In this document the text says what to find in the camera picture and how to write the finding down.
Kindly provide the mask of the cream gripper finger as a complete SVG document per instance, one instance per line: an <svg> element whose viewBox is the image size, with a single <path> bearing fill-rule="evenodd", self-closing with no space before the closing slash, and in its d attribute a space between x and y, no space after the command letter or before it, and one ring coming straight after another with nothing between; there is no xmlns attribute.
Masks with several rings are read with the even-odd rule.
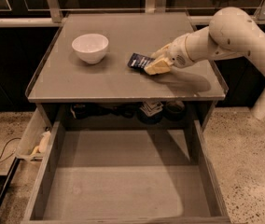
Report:
<svg viewBox="0 0 265 224"><path fill-rule="evenodd" d="M159 57L168 58L169 57L168 50L169 50L170 46L171 46L171 44L167 44L167 45L163 46L162 48L158 49L157 51L153 52L151 54L151 58L153 58L153 59L158 59Z"/></svg>
<svg viewBox="0 0 265 224"><path fill-rule="evenodd" d="M160 56L155 59L152 63L148 64L144 70L147 74L153 76L158 74L164 74L171 70L173 63L164 56Z"/></svg>

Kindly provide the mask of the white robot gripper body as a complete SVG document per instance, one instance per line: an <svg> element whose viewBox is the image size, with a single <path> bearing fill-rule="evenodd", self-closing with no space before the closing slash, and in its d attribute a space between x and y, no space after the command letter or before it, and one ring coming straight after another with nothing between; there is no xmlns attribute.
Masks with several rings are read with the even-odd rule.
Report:
<svg viewBox="0 0 265 224"><path fill-rule="evenodd" d="M176 38L169 46L167 55L173 65L177 68L186 68L194 65L193 61L187 51L187 38L190 33L184 34Z"/></svg>

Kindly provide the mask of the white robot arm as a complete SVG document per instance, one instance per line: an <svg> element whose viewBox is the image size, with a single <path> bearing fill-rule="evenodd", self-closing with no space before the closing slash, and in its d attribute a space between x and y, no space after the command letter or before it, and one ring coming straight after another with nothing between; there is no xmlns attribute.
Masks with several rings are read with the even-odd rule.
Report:
<svg viewBox="0 0 265 224"><path fill-rule="evenodd" d="M149 75L167 73L173 66L185 68L202 60L218 61L244 56L265 76L265 33L237 7L220 9L209 25L181 35L154 52L145 66ZM256 119L265 118L265 89L251 109Z"/></svg>

